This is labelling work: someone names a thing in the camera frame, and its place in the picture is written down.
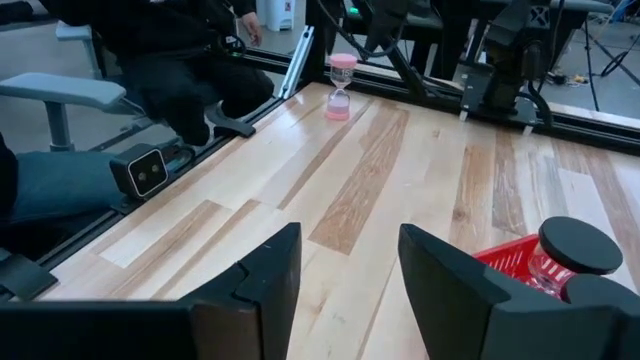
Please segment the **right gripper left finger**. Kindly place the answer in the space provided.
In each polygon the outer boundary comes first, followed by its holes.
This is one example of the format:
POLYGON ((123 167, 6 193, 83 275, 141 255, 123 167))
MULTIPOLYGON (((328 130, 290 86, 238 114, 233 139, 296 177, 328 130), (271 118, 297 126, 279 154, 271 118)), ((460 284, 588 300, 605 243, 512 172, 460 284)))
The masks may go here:
POLYGON ((287 356, 301 277, 289 223, 174 301, 7 302, 4 359, 268 360, 287 356))

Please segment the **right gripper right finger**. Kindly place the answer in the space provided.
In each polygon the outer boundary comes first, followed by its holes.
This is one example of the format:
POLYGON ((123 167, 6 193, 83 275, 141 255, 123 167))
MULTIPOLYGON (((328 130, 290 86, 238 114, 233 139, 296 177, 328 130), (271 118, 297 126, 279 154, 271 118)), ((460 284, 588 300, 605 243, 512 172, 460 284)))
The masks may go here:
POLYGON ((639 296, 609 279, 623 255, 586 222, 469 255, 399 230, 406 293, 432 359, 636 359, 639 296))

